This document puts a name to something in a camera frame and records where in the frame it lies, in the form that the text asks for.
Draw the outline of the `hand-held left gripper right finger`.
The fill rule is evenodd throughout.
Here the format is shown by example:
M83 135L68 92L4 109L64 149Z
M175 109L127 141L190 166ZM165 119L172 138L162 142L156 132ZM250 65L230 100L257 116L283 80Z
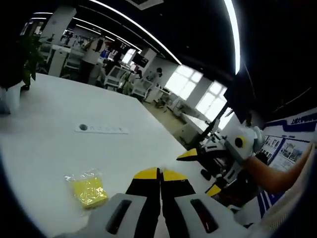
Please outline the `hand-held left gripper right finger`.
M196 193L178 172L160 171L162 214L171 238L245 238L233 213L205 193Z

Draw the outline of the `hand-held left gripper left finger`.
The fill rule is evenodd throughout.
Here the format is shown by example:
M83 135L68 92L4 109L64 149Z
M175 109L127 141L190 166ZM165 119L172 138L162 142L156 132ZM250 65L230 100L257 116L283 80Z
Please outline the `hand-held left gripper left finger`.
M160 215L159 174L152 167L134 175L125 193L90 215L86 237L153 238Z

